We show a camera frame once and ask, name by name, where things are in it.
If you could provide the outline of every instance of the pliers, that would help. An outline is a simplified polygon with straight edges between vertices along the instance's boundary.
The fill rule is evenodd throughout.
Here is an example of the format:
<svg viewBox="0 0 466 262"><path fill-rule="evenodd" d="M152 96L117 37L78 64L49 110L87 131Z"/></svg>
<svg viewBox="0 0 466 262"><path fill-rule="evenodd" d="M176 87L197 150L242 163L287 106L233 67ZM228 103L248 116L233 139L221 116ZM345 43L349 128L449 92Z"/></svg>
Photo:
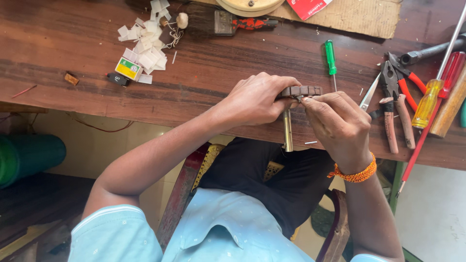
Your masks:
<svg viewBox="0 0 466 262"><path fill-rule="evenodd" d="M412 99L412 96L409 93L404 76L407 76L409 79L411 79L419 87L423 94L425 94L426 91L424 83L422 83L422 81L416 74L404 68L400 63L400 59L396 55L388 52L388 59L393 68L395 69L398 85L401 88L401 92L406 96L406 100L408 101L411 108L414 110L414 112L416 112L416 110L418 109L418 105L416 104L414 99Z"/></svg>
<svg viewBox="0 0 466 262"><path fill-rule="evenodd" d="M416 147L411 126L411 118L409 116L408 109L404 104L404 100L407 98L407 96L405 94L398 93L398 85L400 80L395 71L395 67L392 66L390 61L385 61L382 64L380 74L382 91L386 97L380 101L380 104L385 113L385 128L387 131L387 137L389 139L390 151L392 153L398 153L398 146L395 139L395 130L393 127L393 103L395 104L395 107L397 108L398 114L400 116L401 124L403 125L404 137L408 148L414 149Z"/></svg>

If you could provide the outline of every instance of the orange thread bracelet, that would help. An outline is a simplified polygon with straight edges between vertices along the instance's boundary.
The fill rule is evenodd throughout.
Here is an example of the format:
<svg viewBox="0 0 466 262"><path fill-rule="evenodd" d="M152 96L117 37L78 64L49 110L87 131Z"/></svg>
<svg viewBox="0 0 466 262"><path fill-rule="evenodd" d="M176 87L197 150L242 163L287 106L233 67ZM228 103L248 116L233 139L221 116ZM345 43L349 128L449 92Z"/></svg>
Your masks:
<svg viewBox="0 0 466 262"><path fill-rule="evenodd" d="M338 168L338 165L335 163L335 171L330 172L327 177L331 178L333 176L339 176L348 182L354 182L354 183L363 182L364 180L371 177L377 170L376 157L374 156L372 152L370 154L372 155L372 162L369 164L369 166L366 169L364 169L364 171L359 172L354 175L345 175L340 171L340 169Z"/></svg>

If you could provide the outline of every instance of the hand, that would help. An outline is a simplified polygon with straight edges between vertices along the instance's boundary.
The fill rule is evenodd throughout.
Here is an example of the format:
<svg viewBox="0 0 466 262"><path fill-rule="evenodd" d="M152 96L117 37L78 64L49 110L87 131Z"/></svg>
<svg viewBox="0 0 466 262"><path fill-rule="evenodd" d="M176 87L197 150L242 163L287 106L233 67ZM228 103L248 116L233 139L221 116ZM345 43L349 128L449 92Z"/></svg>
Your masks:
<svg viewBox="0 0 466 262"><path fill-rule="evenodd" d="M343 174L362 172L371 162L370 116L342 91L303 97L315 136Z"/></svg>
<svg viewBox="0 0 466 262"><path fill-rule="evenodd" d="M216 115L224 117L227 126L259 125L275 121L286 109L299 105L296 99L277 95L288 86L300 86L296 78L290 76L270 76L262 72L239 81L230 94L211 108Z"/></svg>

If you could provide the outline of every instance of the black pants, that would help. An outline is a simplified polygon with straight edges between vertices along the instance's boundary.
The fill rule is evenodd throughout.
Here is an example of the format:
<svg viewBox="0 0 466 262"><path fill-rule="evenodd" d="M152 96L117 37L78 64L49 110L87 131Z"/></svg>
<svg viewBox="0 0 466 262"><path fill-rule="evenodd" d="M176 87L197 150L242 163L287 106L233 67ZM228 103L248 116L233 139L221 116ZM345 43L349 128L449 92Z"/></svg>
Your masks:
<svg viewBox="0 0 466 262"><path fill-rule="evenodd" d="M285 167L263 182L269 161ZM333 178L334 161L324 150L282 152L272 142L235 138L216 157L199 187L238 191L260 200L290 238L317 207Z"/></svg>

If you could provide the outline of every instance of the red-handled pliers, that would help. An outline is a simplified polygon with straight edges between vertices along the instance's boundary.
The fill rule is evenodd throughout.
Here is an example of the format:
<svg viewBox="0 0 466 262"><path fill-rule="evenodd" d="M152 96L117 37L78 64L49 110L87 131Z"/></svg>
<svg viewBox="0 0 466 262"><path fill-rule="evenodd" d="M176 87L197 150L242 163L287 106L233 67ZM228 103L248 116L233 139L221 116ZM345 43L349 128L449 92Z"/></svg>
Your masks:
<svg viewBox="0 0 466 262"><path fill-rule="evenodd" d="M400 63L400 59L396 55L388 52L388 58L397 74L398 85L400 86L401 92L404 95L406 95L406 101L408 101L411 108L414 110L414 112L416 112L416 110L418 109L418 105L409 93L404 76L407 76L409 79L411 79L411 81L413 81L419 87L423 94L425 94L426 91L424 83L419 79L419 77L416 74L404 68Z"/></svg>

